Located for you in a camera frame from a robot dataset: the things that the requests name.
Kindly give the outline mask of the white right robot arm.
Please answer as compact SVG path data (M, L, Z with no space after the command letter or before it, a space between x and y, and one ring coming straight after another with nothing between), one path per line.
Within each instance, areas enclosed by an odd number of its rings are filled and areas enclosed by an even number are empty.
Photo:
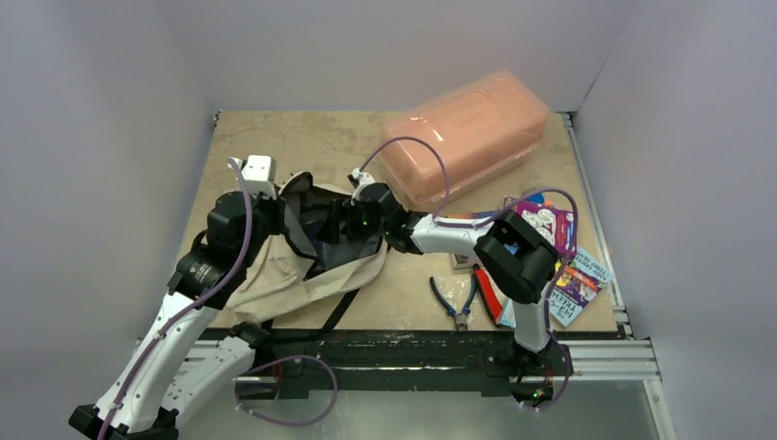
M516 326L514 359L535 373L551 358L544 295L561 256L535 228L507 209L488 219L462 219L412 211L385 183L370 183L357 197L333 202L319 240L382 237L401 253L446 253L474 258L510 299Z

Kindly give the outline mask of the dark blue shiny book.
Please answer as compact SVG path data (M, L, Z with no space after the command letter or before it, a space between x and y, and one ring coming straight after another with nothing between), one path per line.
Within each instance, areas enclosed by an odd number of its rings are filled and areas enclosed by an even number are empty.
M379 236L361 239L341 236L340 243L329 244L317 237L322 229L323 220L312 221L302 225L302 230L310 239L316 252L316 260L306 273L307 278L314 278L344 264L370 257L378 253L382 244L382 239Z

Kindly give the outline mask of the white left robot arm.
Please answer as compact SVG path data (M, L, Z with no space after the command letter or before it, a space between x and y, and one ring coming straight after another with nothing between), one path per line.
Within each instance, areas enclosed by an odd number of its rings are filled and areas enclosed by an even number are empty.
M163 401L198 337L246 280L258 251L284 233L285 202L240 191L219 196L206 227L168 281L162 305L119 378L69 425L89 439L176 439L183 411Z

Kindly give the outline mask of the beige canvas backpack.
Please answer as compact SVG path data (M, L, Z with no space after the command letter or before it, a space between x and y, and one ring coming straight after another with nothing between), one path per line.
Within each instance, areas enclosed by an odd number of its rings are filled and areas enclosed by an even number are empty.
M280 185L279 197L287 203L289 231L270 236L247 271L246 281L230 296L219 318L224 324L243 321L262 324L284 314L294 314L320 300L357 292L374 281L388 253L382 239L378 253L326 271L314 278L306 273L316 252L302 225L325 220L332 201L349 202L351 191L331 184L317 184L308 171L293 174Z

